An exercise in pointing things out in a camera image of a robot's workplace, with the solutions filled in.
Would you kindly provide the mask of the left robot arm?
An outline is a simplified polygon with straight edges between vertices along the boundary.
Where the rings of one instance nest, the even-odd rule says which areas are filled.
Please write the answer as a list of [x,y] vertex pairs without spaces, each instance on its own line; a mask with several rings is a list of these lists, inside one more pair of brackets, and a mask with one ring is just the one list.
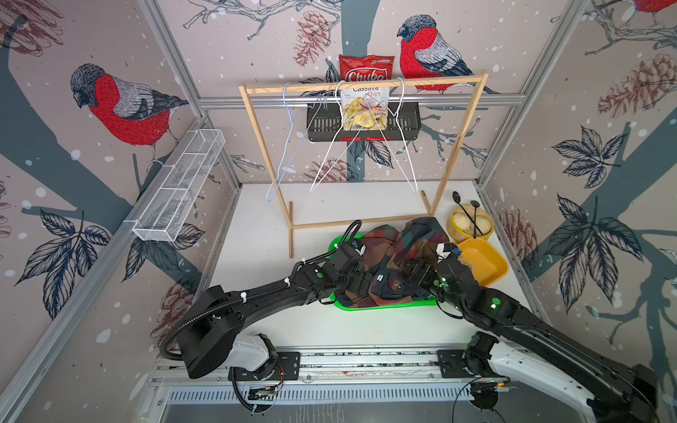
[[244,291],[207,289],[164,336],[160,356],[183,362],[188,376],[198,379],[227,361],[237,336],[252,324],[316,301],[329,305],[332,295],[367,277],[363,244],[355,238],[361,225],[353,221],[334,250],[301,260],[281,280]]

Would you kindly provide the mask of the white wire hanger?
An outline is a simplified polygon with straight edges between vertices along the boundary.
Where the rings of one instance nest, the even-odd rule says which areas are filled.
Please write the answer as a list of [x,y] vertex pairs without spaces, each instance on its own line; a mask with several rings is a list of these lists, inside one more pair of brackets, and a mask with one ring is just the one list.
[[298,115],[299,115],[299,113],[297,113],[295,116],[292,116],[292,111],[291,111],[289,105],[287,104],[287,87],[288,86],[289,86],[289,84],[285,84],[285,86],[283,87],[282,100],[283,100],[283,105],[285,106],[285,108],[287,110],[288,117],[289,117],[289,122],[290,122],[289,134],[287,135],[287,140],[284,143],[284,150],[283,150],[282,158],[280,160],[280,164],[277,167],[277,171],[274,175],[274,179],[272,180],[272,182],[269,186],[268,192],[266,193],[266,201],[268,203],[273,201],[273,199],[277,196],[282,197],[280,184],[285,180],[286,174],[288,172],[291,172],[291,173],[295,172],[295,170],[293,168],[294,158],[296,157],[300,147],[303,145],[303,143],[304,143],[304,141],[307,137],[308,131],[309,131],[309,130],[305,130],[304,134],[300,138],[299,144],[296,146],[296,149],[294,150],[294,153],[291,155],[291,157],[289,158],[288,161],[285,161],[285,159],[287,157],[287,148],[289,148],[289,146],[290,146],[290,142],[291,142],[292,135],[293,135],[293,132],[294,132],[295,120],[296,120],[296,118],[298,118]]

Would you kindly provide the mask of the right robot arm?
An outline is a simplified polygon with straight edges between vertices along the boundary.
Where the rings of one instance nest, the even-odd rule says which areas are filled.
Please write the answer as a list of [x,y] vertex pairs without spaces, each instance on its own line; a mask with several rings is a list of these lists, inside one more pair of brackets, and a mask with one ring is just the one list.
[[630,368],[555,330],[506,293],[481,286],[453,255],[409,261],[404,272],[478,328],[462,355],[470,375],[523,382],[595,422],[659,421],[658,379],[646,366]]

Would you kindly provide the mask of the dark red plaid shirt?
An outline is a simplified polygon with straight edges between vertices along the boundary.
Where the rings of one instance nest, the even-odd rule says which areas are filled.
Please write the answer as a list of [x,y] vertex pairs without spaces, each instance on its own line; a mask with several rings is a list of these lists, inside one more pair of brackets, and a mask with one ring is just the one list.
[[437,260],[437,248],[450,241],[437,219],[417,218],[407,222],[402,230],[382,225],[359,240],[366,246],[362,260],[373,276],[368,294],[355,296],[345,292],[336,294],[336,300],[349,308],[368,308],[430,297],[407,278],[404,264],[419,259],[433,264]]

